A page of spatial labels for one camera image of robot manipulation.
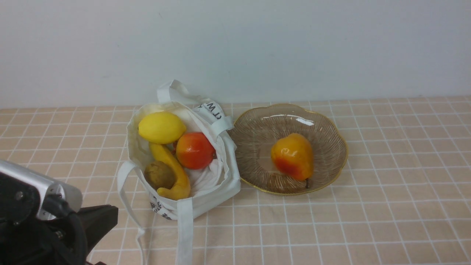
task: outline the artificial fruit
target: artificial fruit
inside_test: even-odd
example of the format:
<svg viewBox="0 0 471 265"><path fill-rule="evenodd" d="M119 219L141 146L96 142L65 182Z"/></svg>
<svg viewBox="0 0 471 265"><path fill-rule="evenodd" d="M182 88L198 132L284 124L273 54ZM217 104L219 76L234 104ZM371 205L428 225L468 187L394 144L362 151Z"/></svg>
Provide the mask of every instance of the artificial fruit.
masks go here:
<svg viewBox="0 0 471 265"><path fill-rule="evenodd" d="M149 149L155 160L164 162L173 170L176 178L175 184L170 189L160 187L157 189L157 194L172 200L188 198L191 190L190 180L170 150L162 144L152 142L149 143Z"/></svg>
<svg viewBox="0 0 471 265"><path fill-rule="evenodd" d="M175 154L180 164L188 169L202 169L214 159L216 150L202 132L183 134L177 142Z"/></svg>
<svg viewBox="0 0 471 265"><path fill-rule="evenodd" d="M176 181L172 168L162 161L148 164L144 170L144 178L154 190L171 189Z"/></svg>
<svg viewBox="0 0 471 265"><path fill-rule="evenodd" d="M310 142L299 133L279 139L271 149L275 167L298 181L308 179L314 173L314 155Z"/></svg>
<svg viewBox="0 0 471 265"><path fill-rule="evenodd" d="M187 130L183 121L177 115L168 111L159 111L146 115L139 122L139 135L145 140L170 144L178 140Z"/></svg>

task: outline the grid pattern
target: grid pattern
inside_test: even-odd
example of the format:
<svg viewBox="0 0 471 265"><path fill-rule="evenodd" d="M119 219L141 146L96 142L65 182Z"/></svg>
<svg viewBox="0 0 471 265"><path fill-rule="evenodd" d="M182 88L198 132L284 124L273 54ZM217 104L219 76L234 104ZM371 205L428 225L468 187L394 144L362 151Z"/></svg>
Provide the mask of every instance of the grid pattern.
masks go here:
<svg viewBox="0 0 471 265"><path fill-rule="evenodd" d="M341 176L294 197L245 184L195 220L194 264L471 264L471 96L293 102L332 119L349 145ZM270 103L223 104L234 118ZM116 192L126 125L139 106L0 109L0 159L81 189L84 206L120 208L93 263L140 264L137 228ZM125 190L150 264L173 264L177 223Z"/></svg>

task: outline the screw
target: screw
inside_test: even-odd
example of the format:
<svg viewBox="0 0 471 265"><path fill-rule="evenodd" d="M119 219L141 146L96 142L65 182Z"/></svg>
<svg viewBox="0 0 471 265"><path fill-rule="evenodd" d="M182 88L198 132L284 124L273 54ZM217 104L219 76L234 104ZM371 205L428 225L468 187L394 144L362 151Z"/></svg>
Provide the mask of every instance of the screw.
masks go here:
<svg viewBox="0 0 471 265"><path fill-rule="evenodd" d="M56 231L56 235L59 239L62 239L64 237L64 234L62 234L61 231Z"/></svg>
<svg viewBox="0 0 471 265"><path fill-rule="evenodd" d="M15 200L21 200L23 199L24 195L22 191L19 191L15 194Z"/></svg>

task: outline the black cable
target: black cable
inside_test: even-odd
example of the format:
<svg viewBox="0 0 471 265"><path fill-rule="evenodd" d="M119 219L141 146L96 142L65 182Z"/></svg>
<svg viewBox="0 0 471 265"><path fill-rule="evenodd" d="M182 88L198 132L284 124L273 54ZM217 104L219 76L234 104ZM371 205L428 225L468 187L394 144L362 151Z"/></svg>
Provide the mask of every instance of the black cable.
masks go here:
<svg viewBox="0 0 471 265"><path fill-rule="evenodd" d="M70 223L75 234L74 253L77 257L76 264L85 264L88 252L87 238L85 237L85 231L83 230L82 223L77 213L69 207L66 200L62 199L57 194L46 196L42 203L42 208L55 217L64 218Z"/></svg>
<svg viewBox="0 0 471 265"><path fill-rule="evenodd" d="M79 260L79 264L85 264L87 261L87 238L85 237L85 231L83 230L82 223L75 212L70 213L66 219L72 225L75 232L75 243L74 252Z"/></svg>
<svg viewBox="0 0 471 265"><path fill-rule="evenodd" d="M29 224L34 230L37 231L42 238L46 238L51 243L52 247L60 253L60 256L64 259L64 262L70 265L83 265L77 263L77 257L70 252L70 250L64 245L63 242L57 238L57 235L53 233L49 227L41 221L34 219L33 222Z"/></svg>

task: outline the gold rim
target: gold rim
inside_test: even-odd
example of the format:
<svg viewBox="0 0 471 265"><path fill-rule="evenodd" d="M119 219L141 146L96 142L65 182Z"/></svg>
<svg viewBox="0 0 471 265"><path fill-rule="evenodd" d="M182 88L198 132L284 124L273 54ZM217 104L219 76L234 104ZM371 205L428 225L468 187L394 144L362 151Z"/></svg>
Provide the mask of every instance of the gold rim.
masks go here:
<svg viewBox="0 0 471 265"><path fill-rule="evenodd" d="M324 114L322 113L318 113L318 112L315 112L315 111L311 111L311 110L307 110L303 107L300 107L298 105L294 105L294 104L291 104L291 103L277 103L277 104L273 104L273 105L270 105L270 106L267 106L267 107L256 107L256 108L251 108L251 109L248 109L246 111L244 111L239 117L237 117L237 119L235 120L234 122L234 126L237 124L237 122L239 121L239 119L244 116L246 113L250 112L250 111L254 111L256 109L260 109L260 108L271 108L271 107L275 107L275 106L289 106L289 107L295 107L295 108L300 108L302 110L304 110L305 112L308 112L308 113L312 113L312 114L316 114L316 115L320 115L324 118L326 118L335 128L335 131L337 132L337 135L340 137L340 139L342 140L342 142L345 144L345 149L346 149L346 155L345 155L345 159L343 160L343 163L342 163L342 166L340 167L340 170L339 170L339 173L328 183L326 183L324 186L321 186L317 189L314 189L314 190L307 190L307 191L304 191L304 192L298 192L298 193L279 193L279 192L273 192L273 191L269 191L269 190L265 190L265 189L262 189L256 185L253 185L252 183L249 183L248 181L246 181L244 178L240 178L243 182L245 182L246 184L248 184L249 186L252 186L260 191L263 191L265 193L268 193L268 194L273 194L273 195L281 195L281 196L296 196L296 195L302 195L302 194L307 194L307 193L311 193L311 192L315 192L315 191L318 191L318 190L321 190L325 187L328 187L330 184L334 183L338 178L339 176L341 175L342 173L342 170L343 168L345 167L345 165L347 164L347 160L349 158L349 145L347 144L347 141L345 141L345 138L340 134L339 132L339 129L337 128L337 126L335 125L335 123L327 116L325 116Z"/></svg>

